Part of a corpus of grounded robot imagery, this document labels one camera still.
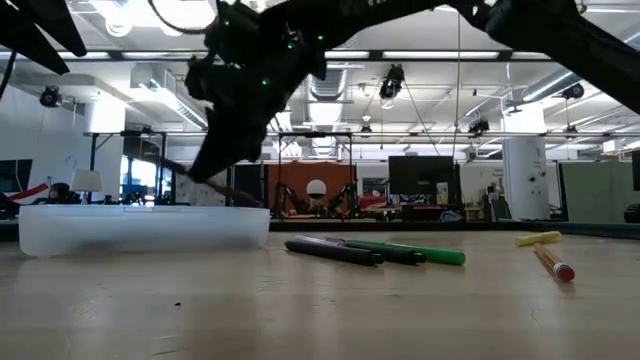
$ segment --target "white sphere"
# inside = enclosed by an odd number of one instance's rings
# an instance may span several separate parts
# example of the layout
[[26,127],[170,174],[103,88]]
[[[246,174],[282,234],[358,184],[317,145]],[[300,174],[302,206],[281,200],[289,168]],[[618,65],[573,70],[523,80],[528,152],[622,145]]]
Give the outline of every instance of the white sphere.
[[322,180],[311,180],[307,184],[307,195],[325,195],[327,193],[327,185]]

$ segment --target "television screen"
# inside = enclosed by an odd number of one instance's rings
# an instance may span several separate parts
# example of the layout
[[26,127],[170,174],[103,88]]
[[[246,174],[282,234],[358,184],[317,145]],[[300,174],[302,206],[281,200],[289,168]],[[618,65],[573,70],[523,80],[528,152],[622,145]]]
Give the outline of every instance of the television screen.
[[390,156],[389,187],[394,195],[434,194],[436,184],[455,179],[451,156]]

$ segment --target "security camera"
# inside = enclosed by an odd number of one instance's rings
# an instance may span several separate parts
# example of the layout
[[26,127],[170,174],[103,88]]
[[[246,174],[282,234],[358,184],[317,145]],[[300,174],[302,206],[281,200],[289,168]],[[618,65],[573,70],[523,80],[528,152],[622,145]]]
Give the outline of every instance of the security camera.
[[402,83],[405,81],[404,70],[401,64],[393,64],[389,69],[389,72],[382,81],[380,87],[381,99],[393,99],[402,90]]
[[40,95],[40,105],[47,108],[57,108],[62,105],[62,100],[60,89],[54,85],[47,85]]
[[566,90],[564,90],[560,96],[565,99],[580,99],[584,96],[584,87],[580,84],[575,84]]
[[469,133],[481,134],[491,130],[489,127],[489,121],[485,118],[478,118],[473,120],[469,124]]

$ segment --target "box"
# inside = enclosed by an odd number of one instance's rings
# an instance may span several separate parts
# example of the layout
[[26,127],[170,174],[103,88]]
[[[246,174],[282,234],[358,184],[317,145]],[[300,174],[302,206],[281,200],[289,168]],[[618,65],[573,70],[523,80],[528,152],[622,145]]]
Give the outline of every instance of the box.
[[47,257],[78,252],[192,252],[260,247],[269,209],[195,206],[38,205],[20,209],[20,249]]

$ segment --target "table surface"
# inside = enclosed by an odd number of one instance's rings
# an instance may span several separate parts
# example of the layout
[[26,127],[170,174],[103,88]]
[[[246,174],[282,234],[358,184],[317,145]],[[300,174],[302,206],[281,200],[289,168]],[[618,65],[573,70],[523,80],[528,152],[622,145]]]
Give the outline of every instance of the table surface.
[[266,249],[27,259],[0,244],[13,359],[638,359],[640,242],[567,237],[559,284],[513,232],[350,233],[462,249],[362,267]]

